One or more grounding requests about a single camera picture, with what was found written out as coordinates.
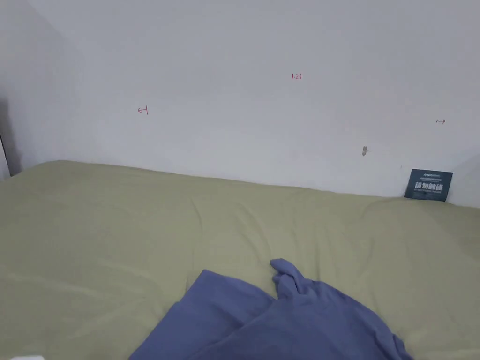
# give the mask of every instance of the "mattress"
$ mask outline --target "mattress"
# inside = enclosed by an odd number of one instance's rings
[[[0,183],[0,359],[126,359],[203,269],[274,295],[280,257],[480,359],[480,209],[69,161]]]

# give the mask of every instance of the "wall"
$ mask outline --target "wall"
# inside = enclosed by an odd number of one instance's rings
[[[1,47],[15,44],[22,168],[66,158],[382,196],[425,168],[453,171],[449,200],[480,206],[480,2],[13,3],[24,21],[6,17]]]

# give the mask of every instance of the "bedsheet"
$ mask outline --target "bedsheet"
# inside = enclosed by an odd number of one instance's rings
[[[126,359],[203,269],[285,258],[415,359],[480,359],[480,210],[69,161],[0,182],[0,359]]]

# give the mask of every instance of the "red marking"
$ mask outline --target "red marking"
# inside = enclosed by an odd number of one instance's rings
[[[137,111],[138,111],[138,112],[142,112],[142,111],[144,111],[144,110],[147,110],[147,115],[148,115],[148,108],[147,108],[147,106],[145,106],[145,109],[140,109],[140,108],[138,108]]]

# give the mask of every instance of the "blue blanket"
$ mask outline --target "blue blanket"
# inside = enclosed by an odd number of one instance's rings
[[[270,264],[277,300],[204,270],[130,359],[412,359],[373,311],[286,260]]]

